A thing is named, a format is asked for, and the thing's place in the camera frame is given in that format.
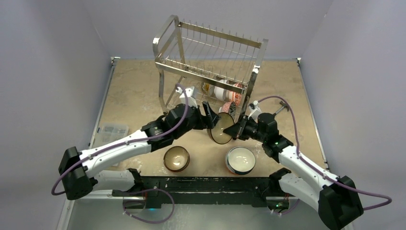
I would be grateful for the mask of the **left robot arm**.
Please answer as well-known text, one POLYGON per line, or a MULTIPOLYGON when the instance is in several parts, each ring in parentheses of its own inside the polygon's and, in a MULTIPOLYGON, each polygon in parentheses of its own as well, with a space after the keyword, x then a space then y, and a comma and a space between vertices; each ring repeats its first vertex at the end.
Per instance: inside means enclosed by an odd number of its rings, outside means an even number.
POLYGON ((66 195, 76 200, 88 195, 101 182, 96 175, 108 167, 134 156, 147 154, 170 146, 190 130, 213 129, 220 120, 208 104, 199 106, 184 103, 142 126, 133 134, 110 144, 79 151, 76 147, 64 151, 58 167, 59 178, 52 187, 54 196, 66 195))

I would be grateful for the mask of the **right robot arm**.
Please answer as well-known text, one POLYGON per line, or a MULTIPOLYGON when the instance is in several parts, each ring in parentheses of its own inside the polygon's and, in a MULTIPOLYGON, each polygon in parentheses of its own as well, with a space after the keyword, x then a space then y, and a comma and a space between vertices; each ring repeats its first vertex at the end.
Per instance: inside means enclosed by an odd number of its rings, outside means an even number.
POLYGON ((262 113, 256 120, 245 115, 223 132, 236 139, 259 141, 266 155, 290 170, 269 181, 270 191, 289 193, 308 204, 330 230, 340 230, 364 213, 355 183, 324 170, 302 154, 279 133, 273 114, 262 113))

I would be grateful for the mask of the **white cream bowl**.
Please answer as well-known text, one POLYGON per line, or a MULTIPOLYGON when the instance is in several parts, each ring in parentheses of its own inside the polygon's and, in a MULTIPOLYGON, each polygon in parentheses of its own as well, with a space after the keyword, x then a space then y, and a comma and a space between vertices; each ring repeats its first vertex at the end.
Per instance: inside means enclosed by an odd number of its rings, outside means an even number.
POLYGON ((214 93, 214 86, 209 83, 202 82, 201 89, 202 89, 204 95, 207 95, 207 96, 212 96, 214 93))

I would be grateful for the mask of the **black leaf patterned bowl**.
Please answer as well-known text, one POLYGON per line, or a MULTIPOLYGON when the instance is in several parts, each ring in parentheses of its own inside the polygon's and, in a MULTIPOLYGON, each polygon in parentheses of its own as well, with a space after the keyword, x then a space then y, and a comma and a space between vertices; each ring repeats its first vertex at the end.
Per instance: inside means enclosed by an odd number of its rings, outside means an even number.
POLYGON ((234 117, 236 114, 236 109, 237 109, 237 105, 235 102, 227 102, 227 103, 223 104, 222 107, 219 108, 219 112, 228 113, 232 117, 234 117))

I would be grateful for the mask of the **orange patterned bowl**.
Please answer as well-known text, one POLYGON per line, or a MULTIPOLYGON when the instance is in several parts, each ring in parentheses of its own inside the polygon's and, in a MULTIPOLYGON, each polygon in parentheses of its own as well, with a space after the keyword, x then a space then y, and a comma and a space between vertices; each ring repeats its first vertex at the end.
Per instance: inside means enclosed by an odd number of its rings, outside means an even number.
POLYGON ((240 93, 229 91, 228 100, 234 102, 237 106, 241 103, 242 95, 240 93))

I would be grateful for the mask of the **brown glazed bowl stack top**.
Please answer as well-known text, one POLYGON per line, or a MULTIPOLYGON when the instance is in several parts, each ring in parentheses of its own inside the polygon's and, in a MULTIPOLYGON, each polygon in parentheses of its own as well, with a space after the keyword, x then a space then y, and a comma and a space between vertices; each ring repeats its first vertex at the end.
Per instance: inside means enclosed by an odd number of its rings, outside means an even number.
POLYGON ((232 137, 226 133, 224 130, 234 125, 234 119, 228 113, 219 113, 220 119, 213 129, 208 129, 207 134, 209 138, 217 144, 224 145, 228 143, 232 137))

